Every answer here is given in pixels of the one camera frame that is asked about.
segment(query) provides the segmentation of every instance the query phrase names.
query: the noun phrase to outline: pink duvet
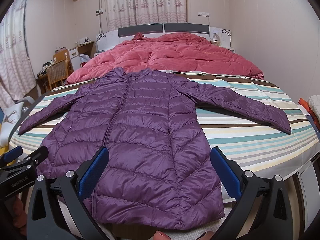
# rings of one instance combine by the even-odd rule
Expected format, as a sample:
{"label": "pink duvet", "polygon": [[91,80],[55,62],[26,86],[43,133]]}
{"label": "pink duvet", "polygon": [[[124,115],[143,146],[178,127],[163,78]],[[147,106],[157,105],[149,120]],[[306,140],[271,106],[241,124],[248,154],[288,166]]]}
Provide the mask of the pink duvet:
{"label": "pink duvet", "polygon": [[203,71],[263,79],[263,72],[252,62],[195,34],[170,33],[146,38],[138,33],[134,39],[97,55],[73,72],[67,83],[101,77],[115,67],[122,67],[126,72],[149,67],[153,70]]}

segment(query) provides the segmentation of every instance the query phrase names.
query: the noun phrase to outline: jacket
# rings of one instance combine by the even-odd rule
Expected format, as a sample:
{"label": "jacket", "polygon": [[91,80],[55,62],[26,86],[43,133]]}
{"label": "jacket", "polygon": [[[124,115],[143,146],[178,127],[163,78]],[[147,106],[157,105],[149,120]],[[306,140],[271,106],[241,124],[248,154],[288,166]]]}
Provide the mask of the jacket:
{"label": "jacket", "polygon": [[291,133],[283,110],[229,88],[145,69],[115,68],[75,94],[55,98],[25,120],[19,134],[67,111],[43,140],[47,178],[76,170],[104,145],[109,163],[84,200],[99,223],[189,229],[224,217],[221,182],[197,122],[196,104],[210,104]]}

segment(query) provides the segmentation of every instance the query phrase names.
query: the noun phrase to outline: deer print cushion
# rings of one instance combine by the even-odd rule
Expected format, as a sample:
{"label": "deer print cushion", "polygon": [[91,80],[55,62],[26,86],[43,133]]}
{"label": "deer print cushion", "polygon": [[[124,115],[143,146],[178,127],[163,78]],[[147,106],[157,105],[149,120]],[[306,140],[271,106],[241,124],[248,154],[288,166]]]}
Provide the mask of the deer print cushion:
{"label": "deer print cushion", "polygon": [[23,102],[5,109],[0,132],[0,147],[8,145],[9,135],[16,122],[21,117]]}

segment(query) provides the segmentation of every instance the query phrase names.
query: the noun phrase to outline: jacket sleeve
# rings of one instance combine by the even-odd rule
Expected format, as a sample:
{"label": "jacket sleeve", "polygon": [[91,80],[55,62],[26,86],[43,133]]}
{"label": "jacket sleeve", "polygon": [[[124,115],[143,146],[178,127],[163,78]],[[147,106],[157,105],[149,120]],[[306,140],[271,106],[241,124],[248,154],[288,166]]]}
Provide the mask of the jacket sleeve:
{"label": "jacket sleeve", "polygon": [[181,76],[169,74],[167,76],[173,88],[196,104],[218,106],[260,122],[270,123],[280,131],[291,134],[288,117],[282,109],[242,96],[230,88],[199,84]]}
{"label": "jacket sleeve", "polygon": [[52,100],[52,102],[42,109],[41,111],[35,113],[34,115],[30,116],[28,119],[26,119],[20,129],[18,134],[23,134],[26,131],[30,130],[31,128],[41,124],[45,120],[47,120],[49,117],[63,111],[68,110],[70,107],[80,98],[84,97],[92,87],[94,83],[83,85],[80,87],[76,93],[74,94],[68,94],[64,97],[57,97]]}

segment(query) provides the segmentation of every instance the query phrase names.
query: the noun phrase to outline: jacket zipper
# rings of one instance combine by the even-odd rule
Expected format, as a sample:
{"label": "jacket zipper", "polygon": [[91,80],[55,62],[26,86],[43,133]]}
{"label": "jacket zipper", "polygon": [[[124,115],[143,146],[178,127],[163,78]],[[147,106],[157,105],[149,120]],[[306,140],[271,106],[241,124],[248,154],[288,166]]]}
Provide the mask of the jacket zipper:
{"label": "jacket zipper", "polygon": [[[124,97],[123,97],[121,106],[120,106],[118,112],[116,112],[116,114],[113,116],[113,118],[112,118],[112,120],[111,120],[111,122],[109,124],[109,127],[108,127],[108,129],[106,131],[106,134],[105,134],[104,140],[103,140],[103,146],[104,147],[107,146],[107,143],[108,143],[108,140],[109,140],[109,136],[110,136],[110,132],[111,132],[111,128],[112,128],[114,122],[116,121],[116,117],[120,113],[120,111],[122,110],[122,108],[124,106],[124,103],[127,100],[128,91],[129,91],[129,88],[130,88],[130,85],[131,85],[131,80],[132,80],[132,76],[129,77],[128,85],[127,85],[127,88],[125,89]],[[96,203],[97,203],[97,195],[98,195],[98,184],[95,186],[95,188],[93,190],[93,197],[92,197],[92,203],[91,203],[92,217],[95,220],[97,220],[97,205],[96,205]]]}

